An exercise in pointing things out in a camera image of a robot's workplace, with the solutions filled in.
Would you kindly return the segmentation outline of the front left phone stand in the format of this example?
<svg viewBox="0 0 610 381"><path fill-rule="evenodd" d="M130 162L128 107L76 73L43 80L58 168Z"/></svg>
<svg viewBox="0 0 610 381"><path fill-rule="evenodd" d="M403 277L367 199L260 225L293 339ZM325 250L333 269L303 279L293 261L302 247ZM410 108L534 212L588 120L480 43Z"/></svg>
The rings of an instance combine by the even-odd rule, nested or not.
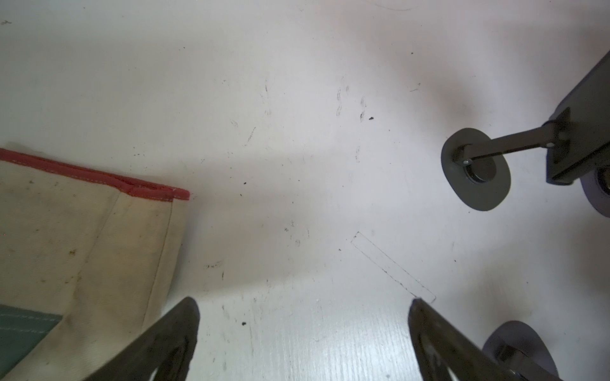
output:
<svg viewBox="0 0 610 381"><path fill-rule="evenodd" d="M540 127L492 139L480 130L465 128L450 136L441 152L447 182L457 197L475 211L499 206L511 188L505 156L532 149L557 150L570 141L568 109Z"/></svg>

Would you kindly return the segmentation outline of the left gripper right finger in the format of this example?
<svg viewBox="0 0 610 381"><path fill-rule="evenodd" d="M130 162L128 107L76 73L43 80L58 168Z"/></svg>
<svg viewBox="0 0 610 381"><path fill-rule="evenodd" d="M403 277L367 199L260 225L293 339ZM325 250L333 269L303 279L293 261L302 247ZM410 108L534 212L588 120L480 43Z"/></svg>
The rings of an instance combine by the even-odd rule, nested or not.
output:
<svg viewBox="0 0 610 381"><path fill-rule="evenodd" d="M522 380L490 359L421 298L412 301L408 327L424 380Z"/></svg>

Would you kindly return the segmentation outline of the back left phone stand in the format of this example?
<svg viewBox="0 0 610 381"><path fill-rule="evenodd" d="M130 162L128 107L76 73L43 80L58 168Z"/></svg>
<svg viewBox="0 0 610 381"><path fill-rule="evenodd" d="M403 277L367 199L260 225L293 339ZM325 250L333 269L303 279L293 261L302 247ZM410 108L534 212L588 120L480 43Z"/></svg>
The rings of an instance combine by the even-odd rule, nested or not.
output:
<svg viewBox="0 0 610 381"><path fill-rule="evenodd" d="M596 168L580 180L590 205L599 214L610 217L609 166Z"/></svg>

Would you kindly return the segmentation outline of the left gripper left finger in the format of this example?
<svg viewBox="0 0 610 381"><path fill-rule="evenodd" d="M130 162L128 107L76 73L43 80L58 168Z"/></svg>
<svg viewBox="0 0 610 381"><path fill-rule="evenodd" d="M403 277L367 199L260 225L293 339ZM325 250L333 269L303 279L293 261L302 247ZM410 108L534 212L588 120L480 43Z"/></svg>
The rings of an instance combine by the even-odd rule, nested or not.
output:
<svg viewBox="0 0 610 381"><path fill-rule="evenodd" d="M196 301L187 297L88 380L185 380L200 326Z"/></svg>

